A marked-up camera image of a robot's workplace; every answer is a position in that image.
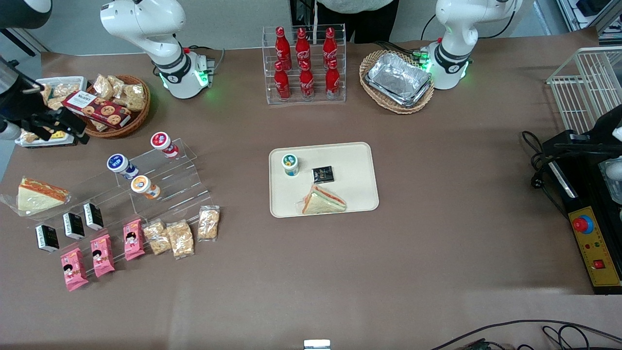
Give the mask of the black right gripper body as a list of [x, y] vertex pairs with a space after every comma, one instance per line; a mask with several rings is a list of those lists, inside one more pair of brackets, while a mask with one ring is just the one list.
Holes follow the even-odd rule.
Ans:
[[75, 135], [71, 127], [59, 120], [63, 115], [59, 109], [54, 111], [45, 106], [40, 97], [12, 98], [7, 102], [7, 122], [34, 133], [44, 141], [58, 131]]

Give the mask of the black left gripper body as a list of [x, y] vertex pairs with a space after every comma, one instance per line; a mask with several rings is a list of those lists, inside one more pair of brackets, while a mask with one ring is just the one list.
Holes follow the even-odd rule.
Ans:
[[622, 144], [616, 133], [621, 130], [621, 108], [619, 105], [600, 116], [587, 132], [569, 129], [562, 133], [562, 140], [554, 142], [554, 154], [620, 157]]

